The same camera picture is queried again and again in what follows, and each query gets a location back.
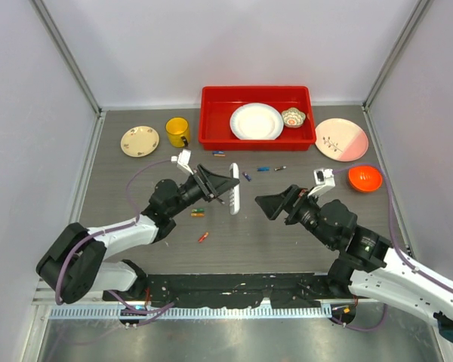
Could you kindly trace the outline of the white remote control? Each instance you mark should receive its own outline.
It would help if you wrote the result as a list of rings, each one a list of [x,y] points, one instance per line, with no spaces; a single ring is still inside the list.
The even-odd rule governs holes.
[[[237,163],[233,162],[230,165],[230,176],[233,179],[239,181],[239,166]],[[234,216],[240,211],[240,186],[237,184],[232,189],[230,189],[230,199],[229,199],[230,215]]]

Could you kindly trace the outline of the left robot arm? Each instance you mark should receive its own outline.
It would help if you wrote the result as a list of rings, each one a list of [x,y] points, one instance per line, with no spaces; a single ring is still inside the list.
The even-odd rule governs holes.
[[[222,176],[198,165],[180,185],[162,179],[155,185],[149,204],[130,220],[86,228],[70,223],[36,266],[39,277],[55,292],[57,305],[73,304],[88,293],[136,301],[146,295],[146,273],[131,260],[108,262],[126,250],[165,239],[174,229],[174,217],[197,201],[211,202],[228,193],[230,212],[239,211],[239,167],[230,165]]]

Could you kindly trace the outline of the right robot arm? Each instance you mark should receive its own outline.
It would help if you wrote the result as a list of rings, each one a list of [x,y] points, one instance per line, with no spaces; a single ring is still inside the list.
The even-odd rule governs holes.
[[[257,196],[268,219],[286,213],[285,224],[302,225],[329,250],[339,252],[325,286],[336,298],[348,293],[407,312],[453,343],[453,280],[404,253],[394,240],[362,227],[340,200],[322,206],[299,186]]]

